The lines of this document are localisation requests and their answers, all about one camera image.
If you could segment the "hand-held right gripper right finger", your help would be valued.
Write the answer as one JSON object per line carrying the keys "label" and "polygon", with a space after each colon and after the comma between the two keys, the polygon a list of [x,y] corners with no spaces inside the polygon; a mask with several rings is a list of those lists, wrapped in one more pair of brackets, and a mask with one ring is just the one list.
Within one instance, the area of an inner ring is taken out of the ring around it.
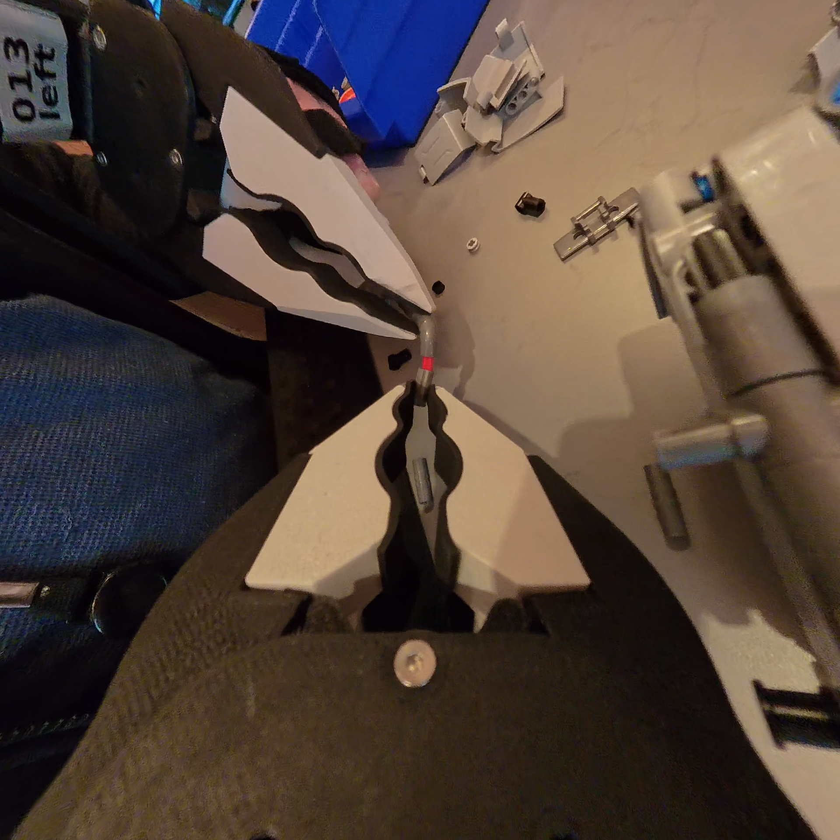
{"label": "hand-held right gripper right finger", "polygon": [[439,386],[427,423],[436,570],[474,632],[498,602],[586,591],[590,576],[525,452]]}

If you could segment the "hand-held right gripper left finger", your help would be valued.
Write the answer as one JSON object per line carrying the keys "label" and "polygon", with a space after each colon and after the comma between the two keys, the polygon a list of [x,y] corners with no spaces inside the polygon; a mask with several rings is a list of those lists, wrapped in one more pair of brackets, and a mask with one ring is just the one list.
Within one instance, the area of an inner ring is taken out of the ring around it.
{"label": "hand-held right gripper left finger", "polygon": [[382,591],[377,551],[391,500],[375,472],[397,430],[397,386],[317,445],[269,531],[245,584],[336,601],[371,601]]}

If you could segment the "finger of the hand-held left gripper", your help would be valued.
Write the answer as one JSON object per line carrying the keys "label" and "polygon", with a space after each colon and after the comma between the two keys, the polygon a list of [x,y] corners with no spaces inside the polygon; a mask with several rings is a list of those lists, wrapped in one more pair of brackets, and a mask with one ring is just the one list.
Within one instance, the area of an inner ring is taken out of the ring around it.
{"label": "finger of the hand-held left gripper", "polygon": [[227,89],[220,129],[243,189],[298,211],[314,237],[352,259],[367,280],[435,311],[411,257],[343,160],[307,150],[234,87]]}
{"label": "finger of the hand-held left gripper", "polygon": [[281,312],[372,335],[418,337],[414,321],[301,256],[267,214],[222,213],[204,228],[203,257]]}

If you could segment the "grey bent brick tube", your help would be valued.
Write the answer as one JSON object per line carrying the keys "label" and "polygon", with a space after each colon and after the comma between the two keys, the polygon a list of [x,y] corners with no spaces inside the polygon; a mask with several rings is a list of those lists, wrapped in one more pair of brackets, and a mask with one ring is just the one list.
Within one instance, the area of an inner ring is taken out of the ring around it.
{"label": "grey bent brick tube", "polygon": [[415,376],[415,405],[425,406],[434,382],[436,356],[436,321],[431,313],[415,317],[421,362]]}

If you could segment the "grey brick model orange gear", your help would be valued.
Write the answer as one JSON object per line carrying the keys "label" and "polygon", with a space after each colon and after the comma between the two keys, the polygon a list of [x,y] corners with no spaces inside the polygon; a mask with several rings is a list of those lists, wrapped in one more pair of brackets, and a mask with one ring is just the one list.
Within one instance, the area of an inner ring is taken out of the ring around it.
{"label": "grey brick model orange gear", "polygon": [[753,682],[781,747],[838,749],[838,176],[837,123],[803,108],[639,204],[658,312],[708,405],[656,435],[659,470],[733,464],[815,659],[815,691]]}

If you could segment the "grey track link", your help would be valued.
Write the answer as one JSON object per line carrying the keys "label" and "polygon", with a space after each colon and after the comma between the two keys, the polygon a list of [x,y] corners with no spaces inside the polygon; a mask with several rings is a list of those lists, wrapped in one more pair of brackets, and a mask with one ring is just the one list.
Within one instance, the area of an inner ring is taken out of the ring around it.
{"label": "grey track link", "polygon": [[570,218],[571,230],[553,244],[557,256],[565,262],[612,237],[623,224],[633,225],[640,198],[640,192],[634,187],[609,201],[599,196]]}

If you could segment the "person's left hand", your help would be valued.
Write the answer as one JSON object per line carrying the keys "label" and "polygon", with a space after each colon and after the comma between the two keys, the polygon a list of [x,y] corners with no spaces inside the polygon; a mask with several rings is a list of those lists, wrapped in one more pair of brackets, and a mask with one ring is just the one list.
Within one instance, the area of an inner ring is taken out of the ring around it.
{"label": "person's left hand", "polygon": [[339,114],[338,102],[335,98],[324,100],[296,80],[289,79],[289,84],[319,141],[350,168],[364,193],[376,203],[381,194],[380,185],[364,162],[362,141]]}

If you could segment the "wooden panel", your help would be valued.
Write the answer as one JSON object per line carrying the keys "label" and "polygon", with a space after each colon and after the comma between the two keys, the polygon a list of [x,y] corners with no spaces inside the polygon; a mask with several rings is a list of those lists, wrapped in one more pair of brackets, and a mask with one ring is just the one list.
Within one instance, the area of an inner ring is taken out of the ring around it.
{"label": "wooden panel", "polygon": [[266,310],[253,303],[204,291],[173,300],[179,308],[240,338],[267,341]]}

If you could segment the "black perforated pad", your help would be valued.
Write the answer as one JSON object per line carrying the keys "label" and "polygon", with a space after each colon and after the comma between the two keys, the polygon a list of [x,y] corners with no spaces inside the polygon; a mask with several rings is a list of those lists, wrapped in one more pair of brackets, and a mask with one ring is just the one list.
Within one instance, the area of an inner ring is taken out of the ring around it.
{"label": "black perforated pad", "polygon": [[266,338],[276,463],[283,469],[384,391],[362,332],[271,310]]}

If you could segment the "grey curved brick panel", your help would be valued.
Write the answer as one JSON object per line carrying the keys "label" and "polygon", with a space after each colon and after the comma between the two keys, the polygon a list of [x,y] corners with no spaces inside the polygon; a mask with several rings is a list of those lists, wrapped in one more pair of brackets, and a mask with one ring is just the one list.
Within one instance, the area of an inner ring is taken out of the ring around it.
{"label": "grey curved brick panel", "polygon": [[446,172],[476,147],[476,140],[463,126],[464,114],[448,111],[417,144],[414,156],[424,183],[436,184]]}

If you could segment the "dark grey brick axle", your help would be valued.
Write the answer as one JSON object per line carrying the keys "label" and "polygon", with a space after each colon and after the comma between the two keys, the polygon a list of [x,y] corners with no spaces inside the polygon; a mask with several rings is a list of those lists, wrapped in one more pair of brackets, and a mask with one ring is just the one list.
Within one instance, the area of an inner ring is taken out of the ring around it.
{"label": "dark grey brick axle", "polygon": [[675,551],[690,547],[690,535],[676,489],[669,472],[658,464],[644,466],[644,476],[666,544]]}

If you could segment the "blue plastic bin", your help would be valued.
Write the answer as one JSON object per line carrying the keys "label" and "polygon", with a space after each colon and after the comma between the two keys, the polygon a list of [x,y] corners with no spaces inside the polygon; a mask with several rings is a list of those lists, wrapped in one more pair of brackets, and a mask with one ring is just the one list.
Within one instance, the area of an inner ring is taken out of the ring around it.
{"label": "blue plastic bin", "polygon": [[246,38],[297,59],[373,149],[417,141],[488,1],[265,1]]}

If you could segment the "grey brick wing assembly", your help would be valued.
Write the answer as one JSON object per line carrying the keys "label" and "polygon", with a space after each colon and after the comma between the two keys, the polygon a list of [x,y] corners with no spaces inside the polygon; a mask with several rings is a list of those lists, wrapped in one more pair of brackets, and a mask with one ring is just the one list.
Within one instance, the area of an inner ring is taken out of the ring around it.
{"label": "grey brick wing assembly", "polygon": [[475,145],[500,153],[539,130],[564,108],[564,79],[545,70],[524,22],[496,27],[497,47],[468,80],[461,127]]}

